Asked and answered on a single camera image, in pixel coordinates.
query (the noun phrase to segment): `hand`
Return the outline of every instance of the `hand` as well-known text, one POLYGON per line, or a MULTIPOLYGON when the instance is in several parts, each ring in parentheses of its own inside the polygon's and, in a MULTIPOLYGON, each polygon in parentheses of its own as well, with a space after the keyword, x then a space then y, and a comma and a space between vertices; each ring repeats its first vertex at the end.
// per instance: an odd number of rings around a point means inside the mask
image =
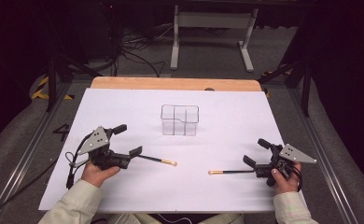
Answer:
POLYGON ((120 168, 117 166, 111 167, 107 170, 101 170, 100 167, 93 165, 91 161, 89 161, 84 167, 81 179, 93 184, 97 188, 100 188, 106 179, 117 174, 119 171, 120 168))
MULTIPOLYGON (((300 171, 301 163, 295 162, 294 166, 300 171)), ((277 182, 277 188, 275 189, 276 194, 298 191, 298 183, 299 178, 292 172, 288 179, 285 179, 284 176, 277 170, 272 169, 272 175, 277 182)))

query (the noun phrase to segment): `sleeve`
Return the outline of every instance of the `sleeve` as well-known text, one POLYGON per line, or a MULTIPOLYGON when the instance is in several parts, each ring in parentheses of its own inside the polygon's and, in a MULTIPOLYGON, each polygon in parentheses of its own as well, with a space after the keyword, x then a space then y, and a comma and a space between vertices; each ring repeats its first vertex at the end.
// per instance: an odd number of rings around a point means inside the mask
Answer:
POLYGON ((46 223, 90 223, 97 211, 103 192, 79 179, 63 198, 39 221, 46 223))
POLYGON ((279 224, 317 224, 298 192, 287 192, 273 198, 275 217, 279 224))

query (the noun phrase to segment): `dark floor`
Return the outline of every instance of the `dark floor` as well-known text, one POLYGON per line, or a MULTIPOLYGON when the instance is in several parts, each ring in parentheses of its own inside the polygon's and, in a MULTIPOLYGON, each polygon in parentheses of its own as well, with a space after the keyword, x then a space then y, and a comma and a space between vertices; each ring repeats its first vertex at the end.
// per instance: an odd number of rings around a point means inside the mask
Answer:
MULTIPOLYGON (((246 72, 236 47, 244 34, 238 30, 229 30, 224 35, 213 35, 203 29, 183 32, 176 71, 169 69, 172 40, 164 39, 133 52, 155 63, 158 71, 161 63, 156 62, 165 62, 161 77, 257 79, 261 73, 277 67, 295 32, 294 28, 255 29, 248 45, 254 73, 246 72)), ((118 74, 154 77, 147 64, 122 57, 118 74)), ((15 187, 14 190, 24 186, 59 156, 63 135, 53 132, 64 124, 72 125, 83 92, 91 84, 86 77, 76 76, 71 85, 59 83, 59 92, 74 95, 74 100, 61 100, 55 110, 46 113, 47 101, 34 99, 0 134, 0 196, 6 198, 11 186, 15 187)), ((331 126, 315 88, 310 95, 310 118, 306 118, 297 105, 301 89, 286 89, 282 85, 283 79, 278 77, 263 88, 269 90, 269 104, 284 142, 321 160, 317 165, 304 165, 302 170, 302 190, 313 218, 329 224, 364 223, 364 176, 331 126)), ((37 223, 43 216, 37 208, 50 175, 51 171, 48 171, 9 203, 2 210, 0 223, 37 223)), ((273 224, 274 214, 247 214, 245 222, 273 224)))

